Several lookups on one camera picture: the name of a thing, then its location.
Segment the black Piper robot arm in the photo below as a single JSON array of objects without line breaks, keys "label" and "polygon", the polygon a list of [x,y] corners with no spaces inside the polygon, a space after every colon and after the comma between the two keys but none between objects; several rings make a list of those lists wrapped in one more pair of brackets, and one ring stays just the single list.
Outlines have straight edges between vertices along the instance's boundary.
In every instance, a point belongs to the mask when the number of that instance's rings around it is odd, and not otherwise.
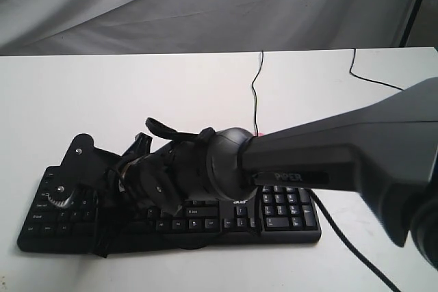
[{"label": "black Piper robot arm", "polygon": [[437,79],[373,105],[255,137],[241,128],[182,133],[153,118],[167,144],[121,156],[95,183],[113,222],[154,204],[169,214],[184,200],[245,200],[262,185],[358,193],[389,239],[437,266]]}]

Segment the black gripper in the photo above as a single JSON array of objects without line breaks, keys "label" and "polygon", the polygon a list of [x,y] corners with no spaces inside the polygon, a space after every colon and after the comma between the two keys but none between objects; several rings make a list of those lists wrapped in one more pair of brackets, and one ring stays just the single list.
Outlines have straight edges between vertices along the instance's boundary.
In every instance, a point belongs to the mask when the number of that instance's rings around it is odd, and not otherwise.
[{"label": "black gripper", "polygon": [[187,200],[205,199],[205,134],[165,133],[168,143],[151,152],[152,137],[139,133],[107,167],[105,198],[95,193],[92,253],[107,258],[113,241],[112,208],[139,213],[151,205],[176,214]]}]

